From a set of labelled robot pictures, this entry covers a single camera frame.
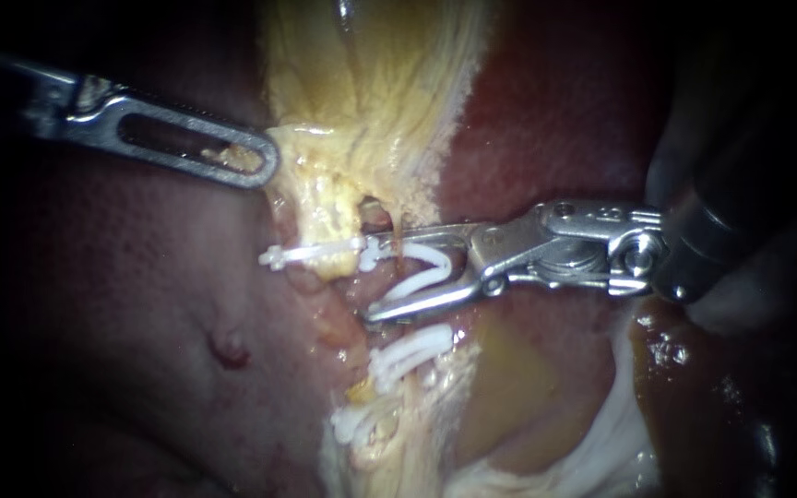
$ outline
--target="shiny metal surface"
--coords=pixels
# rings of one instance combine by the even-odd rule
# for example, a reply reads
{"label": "shiny metal surface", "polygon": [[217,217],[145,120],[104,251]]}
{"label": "shiny metal surface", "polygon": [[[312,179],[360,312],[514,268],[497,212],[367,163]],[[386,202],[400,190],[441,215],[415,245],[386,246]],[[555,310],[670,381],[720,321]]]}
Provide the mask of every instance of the shiny metal surface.
{"label": "shiny metal surface", "polygon": [[[279,165],[278,150],[266,134],[163,105],[100,77],[75,75],[4,55],[0,55],[0,67],[32,78],[32,97],[21,116],[38,138],[71,142],[244,189],[266,184]],[[131,115],[239,146],[254,152],[260,165],[244,171],[204,160],[201,150],[172,152],[133,143],[120,131],[122,120]]]}
{"label": "shiny metal surface", "polygon": [[[398,243],[392,233],[381,244]],[[468,223],[406,231],[402,242],[465,252],[462,273],[406,298],[374,302],[363,318],[374,323],[417,315],[483,297],[511,283],[547,289],[591,287],[614,296],[650,291],[649,276],[666,249],[659,211],[630,203],[555,200],[507,223]]]}

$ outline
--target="yellow fat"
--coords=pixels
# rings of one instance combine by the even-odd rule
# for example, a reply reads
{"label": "yellow fat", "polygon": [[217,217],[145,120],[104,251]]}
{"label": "yellow fat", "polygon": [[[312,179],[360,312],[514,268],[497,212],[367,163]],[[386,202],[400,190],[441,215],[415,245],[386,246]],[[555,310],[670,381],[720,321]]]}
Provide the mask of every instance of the yellow fat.
{"label": "yellow fat", "polygon": [[[303,245],[359,234],[358,205],[395,223],[438,221],[434,187],[485,44],[484,1],[272,0],[263,10],[266,89]],[[354,273],[357,255],[311,261]]]}

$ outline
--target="hem-o-lok clip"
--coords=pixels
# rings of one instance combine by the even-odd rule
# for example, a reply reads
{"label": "hem-o-lok clip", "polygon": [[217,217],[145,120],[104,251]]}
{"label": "hem-o-lok clip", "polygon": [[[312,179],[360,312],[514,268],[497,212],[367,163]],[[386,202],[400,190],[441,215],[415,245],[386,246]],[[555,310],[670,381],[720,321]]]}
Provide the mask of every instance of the hem-o-lok clip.
{"label": "hem-o-lok clip", "polygon": [[[433,226],[404,231],[400,238],[393,232],[376,233],[364,238],[363,247],[359,239],[289,249],[275,265],[273,255],[280,249],[270,247],[260,263],[280,269],[288,260],[333,254],[338,247],[361,251],[361,271],[373,269],[377,260],[396,257],[398,250],[403,257],[429,263],[431,268],[401,281],[362,312],[366,322],[375,323],[408,321],[497,296],[511,283],[643,295],[650,293],[650,277],[667,252],[657,209],[598,200],[537,204],[507,223]],[[453,268],[452,251],[465,254],[462,271]]]}

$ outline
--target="polymer ligation clip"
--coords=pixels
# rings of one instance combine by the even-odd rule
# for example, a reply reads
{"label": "polymer ligation clip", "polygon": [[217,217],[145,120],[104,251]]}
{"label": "polymer ligation clip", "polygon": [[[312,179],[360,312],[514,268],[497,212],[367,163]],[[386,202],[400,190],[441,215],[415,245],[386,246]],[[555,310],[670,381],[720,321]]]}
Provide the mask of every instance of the polymer ligation clip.
{"label": "polymer ligation clip", "polygon": [[[648,294],[667,246],[662,215],[653,207],[562,199],[537,204],[506,223],[433,226],[404,231],[400,239],[389,231],[318,246],[271,246],[259,262],[278,270],[339,251],[358,252],[360,271],[398,256],[431,266],[371,303],[362,317],[372,324],[463,306],[500,295],[516,283],[597,288],[612,296]],[[462,267],[451,257],[456,253],[465,256]]]}

